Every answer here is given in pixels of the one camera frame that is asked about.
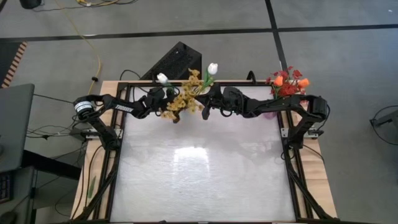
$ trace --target wooden table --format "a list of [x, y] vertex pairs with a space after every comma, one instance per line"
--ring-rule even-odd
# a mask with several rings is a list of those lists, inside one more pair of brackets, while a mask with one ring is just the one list
[[[117, 87], [118, 87], [119, 82], [150, 83], [151, 81], [104, 81], [102, 84], [100, 95], [110, 94], [112, 96], [116, 96]], [[222, 80], [222, 82], [251, 82], [251, 81], [250, 80]], [[101, 116], [102, 121], [106, 125], [110, 125], [112, 113], [113, 113], [112, 110], [108, 110]], [[283, 119], [285, 127], [288, 126], [286, 115], [287, 115], [286, 112], [282, 112], [282, 119]], [[295, 112], [292, 113], [292, 118], [293, 118], [294, 125], [296, 125], [300, 121], [300, 116], [298, 114], [296, 114]], [[120, 124], [120, 122], [121, 122], [121, 113], [118, 113], [118, 117], [116, 119], [116, 124]], [[320, 147], [319, 147], [318, 140], [304, 139], [304, 144], [320, 153]], [[92, 178], [94, 176], [96, 177], [96, 182], [94, 184], [94, 190], [93, 190], [93, 196], [95, 195], [95, 193], [98, 190], [99, 177], [101, 175], [105, 151], [103, 150], [103, 148], [99, 149], [99, 151], [95, 154], [94, 158], [93, 158], [93, 154], [100, 145], [101, 145], [101, 143], [100, 143], [99, 139], [91, 140], [87, 145], [86, 156], [85, 156], [85, 166], [84, 166], [84, 169], [82, 169], [82, 172], [84, 172], [84, 181], [82, 181], [83, 175], [81, 175], [80, 180], [79, 180], [79, 185], [77, 188], [77, 192], [76, 192], [76, 196], [75, 196], [75, 202], [73, 204], [73, 210], [72, 210], [71, 216], [73, 215], [73, 213], [75, 213], [76, 209], [77, 209], [77, 211], [76, 211], [75, 217], [79, 216], [79, 214], [83, 211], [83, 207], [86, 203], [85, 195], [88, 190], [88, 186], [87, 186], [88, 170], [89, 170], [88, 166], [91, 161], [92, 161], [92, 165], [91, 165], [92, 167], [91, 167], [91, 172], [90, 172], [90, 179], [92, 180]], [[317, 154], [315, 154], [311, 150], [307, 149], [306, 147], [304, 147], [303, 149], [300, 150], [300, 155], [301, 155], [301, 159], [302, 159], [302, 164], [303, 164], [305, 179], [307, 181], [308, 190], [313, 195], [315, 200], [319, 203], [319, 205], [329, 215], [336, 217], [335, 205], [333, 203], [333, 198], [332, 198], [331, 192], [330, 192], [328, 177], [326, 175], [325, 166], [323, 165], [322, 160], [320, 159], [320, 157]], [[108, 165], [108, 171], [110, 170], [112, 164], [113, 164], [113, 159], [110, 159], [109, 165]], [[82, 193], [81, 188], [83, 188], [83, 197], [81, 197], [81, 202], [78, 203], [80, 200], [81, 193]], [[296, 187], [296, 189], [297, 189], [298, 203], [299, 203], [299, 207], [300, 207], [301, 217], [306, 218], [304, 199], [302, 197], [301, 191], [297, 187]], [[108, 195], [109, 195], [109, 187], [108, 187], [107, 191], [105, 192], [105, 194], [103, 195], [103, 199], [101, 201], [101, 206], [100, 206], [100, 210], [99, 210], [99, 218], [105, 218], [106, 205], [108, 202]]]

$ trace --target black keyboard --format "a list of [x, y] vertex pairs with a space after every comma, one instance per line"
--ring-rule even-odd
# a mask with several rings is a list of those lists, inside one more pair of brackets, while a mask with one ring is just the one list
[[0, 203], [11, 200], [11, 184], [10, 172], [0, 174]]

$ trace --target white flower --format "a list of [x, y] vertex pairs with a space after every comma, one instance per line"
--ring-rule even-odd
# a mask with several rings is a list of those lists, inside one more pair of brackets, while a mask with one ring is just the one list
[[217, 63], [210, 63], [209, 67], [207, 68], [207, 72], [210, 75], [216, 75], [218, 69], [218, 64]]
[[166, 76], [165, 74], [163, 74], [163, 73], [159, 73], [159, 74], [157, 75], [157, 79], [158, 79], [158, 81], [159, 81], [161, 84], [166, 84], [166, 83], [168, 82], [167, 76]]

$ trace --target black box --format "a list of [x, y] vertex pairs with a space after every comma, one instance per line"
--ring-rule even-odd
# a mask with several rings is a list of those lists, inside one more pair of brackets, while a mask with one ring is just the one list
[[157, 80], [159, 73], [165, 74], [169, 80], [187, 80], [190, 75], [188, 68], [201, 73], [201, 53], [178, 42], [141, 80]]

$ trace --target glossy white surface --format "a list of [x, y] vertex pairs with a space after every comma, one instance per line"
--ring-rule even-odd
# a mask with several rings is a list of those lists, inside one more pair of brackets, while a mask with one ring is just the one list
[[[271, 98], [269, 87], [238, 88]], [[294, 220], [277, 118], [210, 113], [127, 116], [112, 222]]]

